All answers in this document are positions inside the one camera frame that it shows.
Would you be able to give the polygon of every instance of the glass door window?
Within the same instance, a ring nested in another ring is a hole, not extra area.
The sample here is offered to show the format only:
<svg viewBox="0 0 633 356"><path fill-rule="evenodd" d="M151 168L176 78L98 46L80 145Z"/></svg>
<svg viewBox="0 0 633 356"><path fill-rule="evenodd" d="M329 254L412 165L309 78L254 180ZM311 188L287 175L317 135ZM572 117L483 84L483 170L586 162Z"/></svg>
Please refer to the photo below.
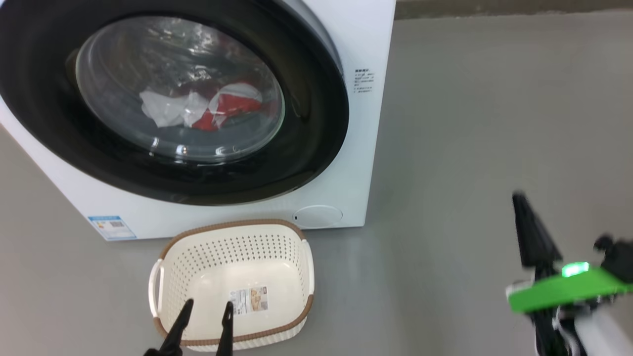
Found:
<svg viewBox="0 0 633 356"><path fill-rule="evenodd" d="M152 154L231 162L264 147L284 119L274 74L223 32L170 17L112 23L78 52L81 95L106 126Z"/></svg>

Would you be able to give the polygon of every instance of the washing machine door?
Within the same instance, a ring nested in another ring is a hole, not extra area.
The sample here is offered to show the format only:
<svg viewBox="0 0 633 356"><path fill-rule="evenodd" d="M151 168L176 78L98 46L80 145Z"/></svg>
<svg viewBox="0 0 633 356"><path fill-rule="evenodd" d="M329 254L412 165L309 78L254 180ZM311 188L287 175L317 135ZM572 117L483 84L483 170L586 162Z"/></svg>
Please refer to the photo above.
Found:
<svg viewBox="0 0 633 356"><path fill-rule="evenodd" d="M340 150L346 88L289 8L262 0L7 0L0 94L69 164L150 198L262 200Z"/></svg>

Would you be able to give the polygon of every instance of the basket handle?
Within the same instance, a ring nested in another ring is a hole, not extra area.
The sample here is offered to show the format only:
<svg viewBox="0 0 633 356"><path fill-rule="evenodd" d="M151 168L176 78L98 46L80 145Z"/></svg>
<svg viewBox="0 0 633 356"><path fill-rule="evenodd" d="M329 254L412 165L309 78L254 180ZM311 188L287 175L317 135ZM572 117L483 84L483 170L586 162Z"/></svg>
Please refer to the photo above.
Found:
<svg viewBox="0 0 633 356"><path fill-rule="evenodd" d="M306 260L308 261L308 272L310 273L310 294L315 293L315 263L312 259L312 249L310 248L310 244L308 240L302 241L304 244L304 251L306 254Z"/></svg>
<svg viewBox="0 0 633 356"><path fill-rule="evenodd" d="M159 258L149 273L149 283L147 284L147 296L149 297L149 309L153 317L158 317L158 311L161 309L163 296L163 259ZM158 303L156 303L156 275L160 271L160 281L158 282Z"/></svg>

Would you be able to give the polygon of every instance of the product label on basket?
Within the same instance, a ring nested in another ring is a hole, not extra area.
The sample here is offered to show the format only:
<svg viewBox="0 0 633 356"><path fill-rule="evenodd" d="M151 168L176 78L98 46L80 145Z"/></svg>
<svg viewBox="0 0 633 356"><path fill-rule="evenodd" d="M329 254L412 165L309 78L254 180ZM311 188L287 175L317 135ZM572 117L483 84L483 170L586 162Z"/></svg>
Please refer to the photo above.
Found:
<svg viewBox="0 0 633 356"><path fill-rule="evenodd" d="M256 287L232 291L229 295L234 315L246 315L268 310L268 288Z"/></svg>
<svg viewBox="0 0 633 356"><path fill-rule="evenodd" d="M118 216L90 216L88 220L107 241L132 240L136 235Z"/></svg>

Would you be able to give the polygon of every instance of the green led light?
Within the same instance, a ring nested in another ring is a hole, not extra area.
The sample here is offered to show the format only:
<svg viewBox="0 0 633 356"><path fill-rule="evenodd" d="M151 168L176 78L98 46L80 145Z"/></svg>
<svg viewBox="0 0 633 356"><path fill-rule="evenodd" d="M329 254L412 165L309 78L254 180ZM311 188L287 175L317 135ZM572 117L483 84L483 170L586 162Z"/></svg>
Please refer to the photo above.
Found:
<svg viewBox="0 0 633 356"><path fill-rule="evenodd" d="M589 270L589 262L576 262L563 267L563 277L571 277Z"/></svg>

